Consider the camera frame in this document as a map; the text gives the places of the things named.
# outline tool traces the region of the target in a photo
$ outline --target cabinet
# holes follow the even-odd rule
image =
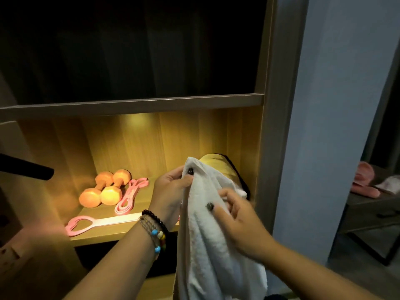
[[[16,237],[38,269],[33,281],[54,282],[47,296],[34,293],[62,296],[84,275],[74,247],[117,241],[134,225],[65,234],[78,214],[114,215],[113,206],[77,200],[100,171],[149,178],[135,200],[140,212],[157,176],[188,156],[225,154],[272,229],[307,1],[257,2],[99,1],[70,8],[72,18],[46,13],[53,26],[40,15],[30,25],[22,9],[4,15],[1,152],[55,170],[49,181],[0,173],[22,226]],[[35,267],[24,267],[13,283],[26,287],[21,295],[33,288],[25,283]],[[6,290],[15,294],[13,284]]]

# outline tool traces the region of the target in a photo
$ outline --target forearm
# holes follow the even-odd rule
[[[278,244],[265,248],[263,264],[301,299],[379,299],[351,281]]]
[[[154,258],[151,237],[136,223],[65,299],[135,299]]]

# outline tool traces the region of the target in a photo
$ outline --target black nail polish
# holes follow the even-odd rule
[[[214,209],[214,204],[211,203],[211,202],[208,202],[207,205],[206,205],[206,207],[207,207],[207,209],[208,209],[210,212],[212,212],[213,209]]]

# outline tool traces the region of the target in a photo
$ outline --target dumbbell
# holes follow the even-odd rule
[[[84,207],[96,207],[100,204],[101,190],[106,186],[110,186],[113,182],[112,173],[109,171],[102,171],[96,178],[96,187],[85,189],[79,196],[79,203]]]
[[[126,185],[131,179],[130,172],[118,170],[113,175],[113,186],[107,186],[100,195],[100,200],[105,205],[116,205],[122,198],[121,185]]]

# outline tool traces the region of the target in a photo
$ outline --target black beaded bracelet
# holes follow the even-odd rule
[[[144,215],[148,215],[150,218],[152,218],[154,221],[157,222],[157,224],[161,227],[161,230],[164,232],[165,235],[168,235],[168,229],[165,227],[164,223],[160,220],[159,217],[157,217],[156,215],[154,215],[151,211],[149,210],[144,210],[142,212],[142,216]]]

